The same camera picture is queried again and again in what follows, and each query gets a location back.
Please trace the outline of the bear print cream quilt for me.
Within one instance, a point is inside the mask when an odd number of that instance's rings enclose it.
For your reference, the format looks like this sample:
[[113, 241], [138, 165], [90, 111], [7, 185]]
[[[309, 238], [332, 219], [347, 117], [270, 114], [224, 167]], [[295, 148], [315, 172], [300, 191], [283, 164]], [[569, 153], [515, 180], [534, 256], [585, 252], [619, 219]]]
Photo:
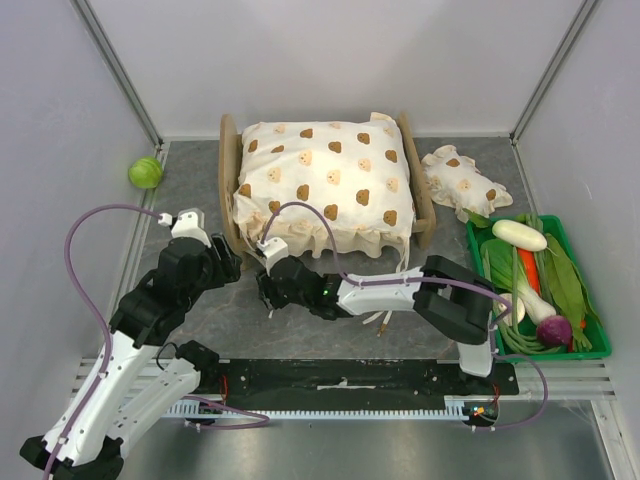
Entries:
[[[330, 320], [414, 309], [410, 170], [391, 117], [260, 122], [241, 140], [233, 220], [265, 264], [257, 280], [267, 305], [295, 303]], [[319, 275], [299, 259], [325, 250], [377, 258], [385, 247], [400, 255], [393, 274]]]

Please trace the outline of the wooden pet bed frame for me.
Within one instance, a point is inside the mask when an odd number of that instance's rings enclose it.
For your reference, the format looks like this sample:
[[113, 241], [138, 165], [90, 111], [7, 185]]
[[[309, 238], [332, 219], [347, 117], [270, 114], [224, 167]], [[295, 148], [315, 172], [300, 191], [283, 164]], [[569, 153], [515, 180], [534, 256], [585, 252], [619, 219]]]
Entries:
[[263, 237], [295, 256], [331, 248], [371, 258], [426, 248], [436, 216], [408, 120], [220, 124], [219, 197], [226, 238], [242, 256]]

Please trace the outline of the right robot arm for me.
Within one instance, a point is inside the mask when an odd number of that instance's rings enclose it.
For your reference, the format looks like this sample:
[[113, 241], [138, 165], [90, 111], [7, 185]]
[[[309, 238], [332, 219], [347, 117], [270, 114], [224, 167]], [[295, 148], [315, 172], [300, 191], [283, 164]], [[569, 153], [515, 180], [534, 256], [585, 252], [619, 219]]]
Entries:
[[467, 392], [483, 392], [494, 381], [489, 324], [498, 301], [491, 282], [439, 255], [406, 272], [320, 275], [296, 257], [277, 261], [256, 275], [261, 300], [271, 310], [290, 304], [325, 320], [370, 312], [414, 312], [459, 351], [458, 381]]

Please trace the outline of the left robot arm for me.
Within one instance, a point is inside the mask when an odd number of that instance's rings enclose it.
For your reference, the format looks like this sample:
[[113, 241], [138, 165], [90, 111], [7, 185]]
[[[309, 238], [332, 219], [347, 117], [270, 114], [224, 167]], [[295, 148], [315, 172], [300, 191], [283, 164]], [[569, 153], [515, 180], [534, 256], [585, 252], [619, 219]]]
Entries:
[[133, 446], [173, 404], [218, 385], [218, 354], [191, 340], [150, 385], [126, 398], [198, 298], [238, 281], [240, 265], [220, 234], [206, 242], [172, 239], [156, 268], [120, 300], [108, 340], [72, 404], [45, 435], [24, 442], [21, 457], [56, 479], [116, 478]]

